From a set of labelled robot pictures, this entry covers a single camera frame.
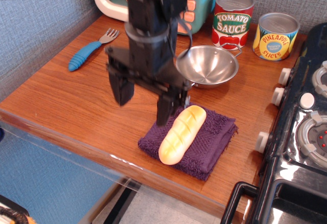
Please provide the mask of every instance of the purple towel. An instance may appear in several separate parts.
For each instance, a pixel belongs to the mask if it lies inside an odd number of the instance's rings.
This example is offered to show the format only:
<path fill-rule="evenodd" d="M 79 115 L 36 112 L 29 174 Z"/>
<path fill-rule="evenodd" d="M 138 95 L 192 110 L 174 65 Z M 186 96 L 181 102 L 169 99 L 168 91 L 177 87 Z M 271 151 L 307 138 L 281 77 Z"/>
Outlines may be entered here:
<path fill-rule="evenodd" d="M 206 111 L 206 119 L 202 127 L 182 160 L 171 167 L 206 181 L 231 137 L 237 132 L 237 127 L 234 124 L 235 119 L 217 114 L 204 107 L 203 109 Z M 165 127 L 153 124 L 145 137 L 139 140 L 139 148 L 149 156 L 160 160 L 159 147 L 182 111 L 183 108 L 180 107 L 176 114 L 168 120 Z"/>

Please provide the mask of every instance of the wooden countertop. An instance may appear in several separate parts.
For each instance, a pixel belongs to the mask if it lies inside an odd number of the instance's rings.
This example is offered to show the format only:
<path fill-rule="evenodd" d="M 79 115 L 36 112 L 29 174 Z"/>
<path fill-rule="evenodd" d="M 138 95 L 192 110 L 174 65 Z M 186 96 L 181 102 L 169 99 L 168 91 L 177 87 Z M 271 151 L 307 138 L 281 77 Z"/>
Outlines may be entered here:
<path fill-rule="evenodd" d="M 210 16 L 193 46 L 212 45 Z M 132 179 L 221 217 L 238 181 L 258 185 L 262 155 L 254 150 L 260 131 L 270 132 L 278 112 L 271 97 L 282 68 L 294 66 L 306 36 L 298 35 L 291 56 L 273 62 L 252 51 L 256 25 L 238 56 L 239 72 L 215 89 L 192 88 L 191 102 L 236 118 L 239 128 L 206 182 L 152 159 L 141 151 L 138 140 L 156 121 L 157 95 L 139 86 L 131 101 L 119 107 L 106 71 L 104 46 L 77 71 L 69 72 L 72 56 L 111 27 L 121 31 L 112 46 L 128 47 L 121 21 L 101 16 L 35 75 L 0 104 L 0 119 L 56 145 L 114 169 Z M 188 47 L 179 35 L 176 54 Z M 242 199 L 238 213 L 244 213 Z"/>

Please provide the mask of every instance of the stove handle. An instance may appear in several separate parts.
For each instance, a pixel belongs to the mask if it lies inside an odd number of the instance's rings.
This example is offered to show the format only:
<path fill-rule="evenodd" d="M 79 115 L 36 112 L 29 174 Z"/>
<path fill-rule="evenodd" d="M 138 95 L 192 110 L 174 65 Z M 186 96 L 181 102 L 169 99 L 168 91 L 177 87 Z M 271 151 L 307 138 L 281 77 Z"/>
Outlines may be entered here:
<path fill-rule="evenodd" d="M 231 224 L 242 195 L 247 195 L 254 198 L 258 195 L 258 191 L 259 188 L 254 185 L 246 182 L 237 182 L 234 186 L 233 192 L 230 195 L 228 205 L 220 224 Z"/>

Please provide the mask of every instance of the black stove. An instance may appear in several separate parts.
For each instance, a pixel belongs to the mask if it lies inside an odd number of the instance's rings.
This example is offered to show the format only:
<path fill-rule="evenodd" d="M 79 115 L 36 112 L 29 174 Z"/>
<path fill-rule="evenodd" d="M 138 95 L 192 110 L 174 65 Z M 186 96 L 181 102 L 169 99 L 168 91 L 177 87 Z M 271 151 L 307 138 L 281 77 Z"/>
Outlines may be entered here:
<path fill-rule="evenodd" d="M 255 148 L 264 154 L 259 186 L 237 183 L 221 223 L 231 223 L 241 195 L 253 198 L 245 223 L 327 223 L 327 23 L 311 29 L 279 83 L 276 122 Z"/>

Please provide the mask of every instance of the bread roll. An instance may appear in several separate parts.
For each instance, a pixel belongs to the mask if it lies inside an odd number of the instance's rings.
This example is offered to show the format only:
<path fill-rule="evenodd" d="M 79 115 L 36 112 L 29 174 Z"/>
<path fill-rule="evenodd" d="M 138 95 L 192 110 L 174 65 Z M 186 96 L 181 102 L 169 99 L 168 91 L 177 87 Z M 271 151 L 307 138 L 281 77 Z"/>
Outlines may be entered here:
<path fill-rule="evenodd" d="M 183 110 L 160 145 L 160 161 L 167 165 L 177 164 L 194 141 L 205 118 L 206 112 L 200 106 L 191 105 Z"/>

